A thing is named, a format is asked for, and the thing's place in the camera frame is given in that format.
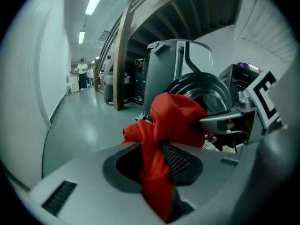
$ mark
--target staircase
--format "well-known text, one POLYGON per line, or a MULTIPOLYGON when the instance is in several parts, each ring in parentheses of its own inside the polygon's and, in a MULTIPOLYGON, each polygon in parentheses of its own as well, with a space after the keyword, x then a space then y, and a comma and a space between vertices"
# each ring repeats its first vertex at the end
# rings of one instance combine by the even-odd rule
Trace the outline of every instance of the staircase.
POLYGON ((153 13, 129 38, 126 68, 149 54, 147 45, 173 38, 195 40, 234 24, 240 0, 172 0, 153 13))

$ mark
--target person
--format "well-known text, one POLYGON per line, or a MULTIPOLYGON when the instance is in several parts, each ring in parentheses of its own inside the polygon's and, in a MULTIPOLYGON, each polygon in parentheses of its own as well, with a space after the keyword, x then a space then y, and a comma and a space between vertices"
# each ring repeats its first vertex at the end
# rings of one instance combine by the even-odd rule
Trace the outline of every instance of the person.
POLYGON ((110 61, 111 61, 111 56, 108 55, 107 58, 105 59, 105 61, 103 62, 103 68, 104 68, 104 71, 105 71, 106 68, 108 67, 110 61))
POLYGON ((90 66, 87 74, 88 74, 89 84, 91 87, 91 86, 93 86, 93 83, 94 83, 94 70, 93 70, 92 66, 90 66))
POLYGON ((87 79, 87 76, 86 76, 86 73, 87 73, 87 70, 88 70, 88 65, 84 62, 84 59, 81 58, 80 59, 80 63, 78 64, 77 68, 75 69, 75 72, 77 71, 78 74, 79 74, 79 89, 80 91, 82 90, 86 90, 86 79, 87 79))

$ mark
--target red cloth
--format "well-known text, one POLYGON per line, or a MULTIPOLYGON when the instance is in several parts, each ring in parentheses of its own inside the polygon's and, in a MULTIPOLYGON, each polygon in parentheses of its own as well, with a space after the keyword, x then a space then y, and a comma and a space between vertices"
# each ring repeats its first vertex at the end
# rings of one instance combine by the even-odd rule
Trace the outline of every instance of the red cloth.
POLYGON ((151 208, 166 221, 171 211, 173 181, 159 142, 178 142, 201 148, 204 133, 193 130, 190 125, 208 115, 192 99, 168 93, 155 97, 150 115, 152 124, 138 120, 123 129, 124 143, 142 141, 142 194, 151 208))

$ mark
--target ceiling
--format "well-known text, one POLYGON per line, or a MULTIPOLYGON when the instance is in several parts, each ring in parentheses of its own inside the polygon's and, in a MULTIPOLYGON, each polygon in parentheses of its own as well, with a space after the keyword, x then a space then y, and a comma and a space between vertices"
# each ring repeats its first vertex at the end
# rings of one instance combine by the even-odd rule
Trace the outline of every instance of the ceiling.
POLYGON ((66 0, 66 28, 71 43, 72 63, 85 58, 89 63, 99 56, 104 44, 99 37, 110 31, 128 0, 100 0, 94 14, 86 16, 85 10, 90 0, 66 0), (79 31, 85 23, 83 44, 78 44, 79 31))

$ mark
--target ventilation grille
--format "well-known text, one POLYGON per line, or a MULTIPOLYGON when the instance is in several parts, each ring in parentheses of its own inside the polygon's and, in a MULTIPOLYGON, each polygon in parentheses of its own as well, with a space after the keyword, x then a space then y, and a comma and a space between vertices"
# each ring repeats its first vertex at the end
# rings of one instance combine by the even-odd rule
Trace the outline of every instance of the ventilation grille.
POLYGON ((165 164, 171 169, 172 177, 179 175, 190 164, 186 158, 180 156, 167 146, 163 146, 161 150, 165 157, 165 164))
MULTIPOLYGON (((103 33, 102 33, 102 35, 99 37, 99 41, 103 41, 103 42, 105 42, 105 40, 107 39, 107 37, 108 37, 108 35, 109 35, 109 33, 110 33, 110 31, 104 31, 103 33)), ((117 42, 117 36, 114 38, 114 40, 113 40, 113 43, 116 43, 117 42)))
POLYGON ((238 165, 238 160, 235 160, 235 159, 231 159, 231 158, 223 158, 221 161, 221 163, 225 163, 225 164, 228 164, 230 166, 237 166, 238 165))
POLYGON ((48 200, 43 204, 43 208, 56 216, 66 200, 69 198, 74 188, 76 187, 76 183, 64 181, 48 198, 48 200))

